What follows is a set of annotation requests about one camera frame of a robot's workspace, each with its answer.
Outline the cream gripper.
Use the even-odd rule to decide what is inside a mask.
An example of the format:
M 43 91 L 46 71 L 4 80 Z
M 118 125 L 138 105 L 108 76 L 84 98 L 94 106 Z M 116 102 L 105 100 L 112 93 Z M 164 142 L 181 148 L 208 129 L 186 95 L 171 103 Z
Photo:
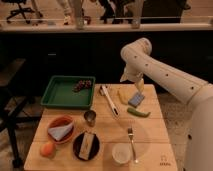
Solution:
M 133 82 L 136 89 L 140 93 L 142 93 L 143 90 L 144 90 L 144 79 L 143 79 L 142 74 L 132 74 L 132 73 L 125 72 L 125 73 L 122 74 L 120 81 L 121 82 L 124 82 L 124 81 Z

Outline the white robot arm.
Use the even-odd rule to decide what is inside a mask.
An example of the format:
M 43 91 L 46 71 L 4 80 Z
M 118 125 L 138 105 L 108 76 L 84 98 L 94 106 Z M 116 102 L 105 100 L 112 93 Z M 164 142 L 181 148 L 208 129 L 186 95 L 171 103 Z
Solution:
M 162 63 L 150 56 L 152 44 L 140 38 L 121 49 L 125 61 L 120 81 L 139 87 L 148 76 L 182 103 L 192 108 L 184 171 L 213 171 L 213 84 Z

